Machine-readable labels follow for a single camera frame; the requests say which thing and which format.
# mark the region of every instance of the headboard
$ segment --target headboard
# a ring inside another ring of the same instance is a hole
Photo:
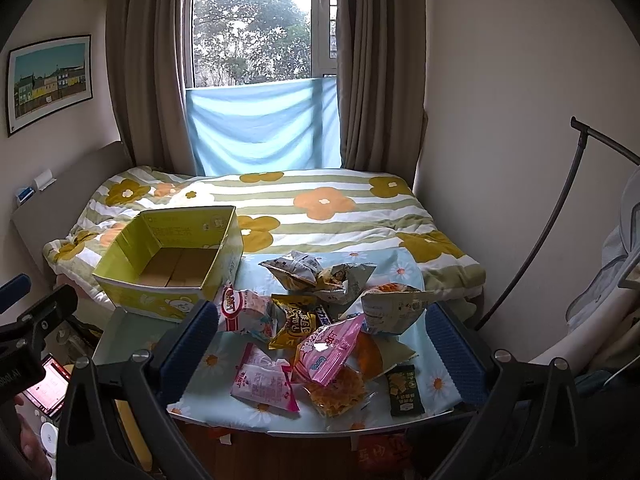
[[[122,142],[112,142],[83,156],[12,214],[12,222],[49,285],[55,282],[55,275],[42,254],[44,245],[65,238],[100,184],[129,168]]]

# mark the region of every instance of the painting of colorful houses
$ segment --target painting of colorful houses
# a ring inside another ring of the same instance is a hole
[[[9,55],[9,135],[55,111],[91,99],[91,37],[31,44]]]

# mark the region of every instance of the person's hand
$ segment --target person's hand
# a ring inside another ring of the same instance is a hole
[[[15,396],[14,402],[18,406],[24,405],[24,399],[21,396]],[[49,480],[51,478],[51,464],[47,460],[40,441],[24,417],[17,413],[20,419],[20,449],[31,466],[31,470],[40,480]]]

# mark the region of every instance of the floral comforter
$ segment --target floral comforter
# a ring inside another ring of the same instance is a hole
[[[237,208],[246,253],[400,246],[418,263],[425,289],[442,300],[482,291],[484,269],[436,229],[404,180],[351,170],[186,178],[133,168],[103,183],[69,236],[46,244],[44,255],[55,273],[67,275],[98,303],[108,302],[92,272],[138,212],[228,204]]]

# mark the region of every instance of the brown curtain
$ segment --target brown curtain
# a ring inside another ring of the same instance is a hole
[[[120,137],[135,165],[195,175],[184,113],[184,0],[108,0],[106,56]]]
[[[414,182],[424,139],[425,0],[338,0],[344,168]]]

